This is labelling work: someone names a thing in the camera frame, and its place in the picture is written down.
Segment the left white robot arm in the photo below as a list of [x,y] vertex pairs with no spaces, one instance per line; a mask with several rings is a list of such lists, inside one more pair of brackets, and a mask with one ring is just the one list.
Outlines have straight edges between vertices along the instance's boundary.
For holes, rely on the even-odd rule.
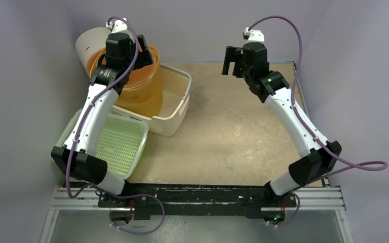
[[125,207],[131,194],[124,189],[125,180],[97,158],[100,134],[108,114],[129,81],[132,70],[151,65],[152,56],[144,36],[131,38],[126,33],[111,33],[105,41],[105,53],[99,57],[90,78],[85,104],[69,137],[61,146],[54,146],[53,161],[65,175],[111,193],[111,201]]

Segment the peach plastic bucket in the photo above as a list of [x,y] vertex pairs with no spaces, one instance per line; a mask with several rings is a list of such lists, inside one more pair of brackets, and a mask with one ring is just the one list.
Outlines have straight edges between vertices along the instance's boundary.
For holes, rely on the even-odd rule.
[[88,74],[88,77],[90,78],[92,76],[92,73],[94,71],[94,69],[98,66],[98,65],[105,65],[106,64],[106,60],[103,59],[101,62],[99,62],[98,64],[98,61],[100,59],[101,56],[105,55],[106,54],[106,48],[102,48],[98,51],[96,51],[95,53],[92,54],[92,56],[87,60],[87,64],[86,64],[86,72]]

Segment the cream plastic storage basket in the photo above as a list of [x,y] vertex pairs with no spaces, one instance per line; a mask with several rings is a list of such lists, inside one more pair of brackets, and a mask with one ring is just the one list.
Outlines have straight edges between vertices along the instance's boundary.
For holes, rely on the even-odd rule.
[[190,101],[191,75],[180,69],[162,64],[163,103],[157,116],[146,117],[113,106],[111,113],[146,123],[151,133],[173,136],[182,124]]

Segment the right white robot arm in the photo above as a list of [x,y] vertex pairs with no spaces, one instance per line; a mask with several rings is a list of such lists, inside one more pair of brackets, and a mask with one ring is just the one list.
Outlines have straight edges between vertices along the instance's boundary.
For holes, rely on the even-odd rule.
[[319,180],[332,171],[336,159],[328,152],[340,155],[341,145],[329,140],[310,122],[299,104],[291,97],[292,89],[284,76],[269,69],[264,44],[252,42],[243,47],[226,47],[222,74],[227,75],[234,63],[232,75],[243,78],[251,93],[265,104],[290,135],[300,159],[292,163],[287,172],[266,183],[265,202],[276,206],[284,194]]

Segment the yellow mesh waste basket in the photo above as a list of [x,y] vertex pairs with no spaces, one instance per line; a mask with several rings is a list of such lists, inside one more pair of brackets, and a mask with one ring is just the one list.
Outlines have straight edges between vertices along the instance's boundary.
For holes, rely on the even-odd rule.
[[153,64],[130,72],[129,82],[113,104],[133,113],[152,117],[159,114],[163,104],[163,81],[158,50],[148,45]]

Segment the white perforated strainer basket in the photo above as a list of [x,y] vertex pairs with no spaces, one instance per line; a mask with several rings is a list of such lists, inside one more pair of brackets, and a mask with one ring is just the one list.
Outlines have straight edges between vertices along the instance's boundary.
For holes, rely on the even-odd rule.
[[127,179],[142,156],[147,134],[146,123],[108,114],[100,132],[80,134],[70,176],[94,184],[100,183],[107,172]]

